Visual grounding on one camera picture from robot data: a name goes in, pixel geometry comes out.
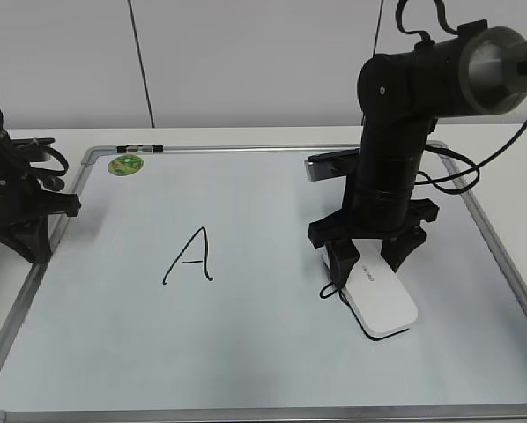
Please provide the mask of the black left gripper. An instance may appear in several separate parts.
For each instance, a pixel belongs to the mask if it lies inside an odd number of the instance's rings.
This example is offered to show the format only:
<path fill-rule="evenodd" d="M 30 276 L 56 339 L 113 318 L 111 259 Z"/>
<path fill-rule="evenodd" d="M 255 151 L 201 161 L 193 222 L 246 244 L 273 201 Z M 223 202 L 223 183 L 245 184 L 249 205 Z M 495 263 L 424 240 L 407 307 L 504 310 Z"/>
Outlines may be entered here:
<path fill-rule="evenodd" d="M 10 138 L 0 108 L 0 243 L 29 263 L 46 263 L 52 255 L 48 218 L 41 217 L 75 217 L 81 207 L 77 195 L 62 192 L 69 164 L 52 147 L 55 141 Z"/>

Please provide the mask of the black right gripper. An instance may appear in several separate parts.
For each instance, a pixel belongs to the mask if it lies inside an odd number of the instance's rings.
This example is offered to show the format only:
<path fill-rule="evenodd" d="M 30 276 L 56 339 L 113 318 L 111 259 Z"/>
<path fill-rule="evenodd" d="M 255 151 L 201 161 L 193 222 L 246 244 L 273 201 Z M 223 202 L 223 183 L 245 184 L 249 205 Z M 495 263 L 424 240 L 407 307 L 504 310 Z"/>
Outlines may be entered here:
<path fill-rule="evenodd" d="M 330 282 L 337 289 L 342 289 L 360 259 L 360 253 L 351 239 L 384 240 L 381 256 L 397 272 L 405 259 L 427 239 L 420 223 L 436 221 L 438 212 L 439 207 L 432 200 L 413 199 L 403 222 L 387 229 L 373 220 L 358 219 L 351 211 L 340 209 L 310 223 L 308 238 L 316 249 L 325 245 Z"/>

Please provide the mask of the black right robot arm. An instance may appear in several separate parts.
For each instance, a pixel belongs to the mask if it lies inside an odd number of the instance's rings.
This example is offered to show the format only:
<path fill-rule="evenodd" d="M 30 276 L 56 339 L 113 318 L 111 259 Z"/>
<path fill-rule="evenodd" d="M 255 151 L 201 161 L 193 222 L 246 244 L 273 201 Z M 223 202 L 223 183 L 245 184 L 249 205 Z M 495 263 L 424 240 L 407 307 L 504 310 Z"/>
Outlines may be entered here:
<path fill-rule="evenodd" d="M 357 240 L 380 241 L 392 270 L 426 240 L 421 223 L 439 209 L 412 192 L 428 136 L 441 118 L 516 108 L 527 95 L 527 40 L 484 20 L 461 25 L 448 41 L 424 36 L 411 52 L 368 60 L 357 94 L 365 116 L 359 147 L 307 161 L 311 181 L 345 179 L 341 208 L 308 228 L 312 245 L 326 250 L 336 288 L 359 260 Z"/>

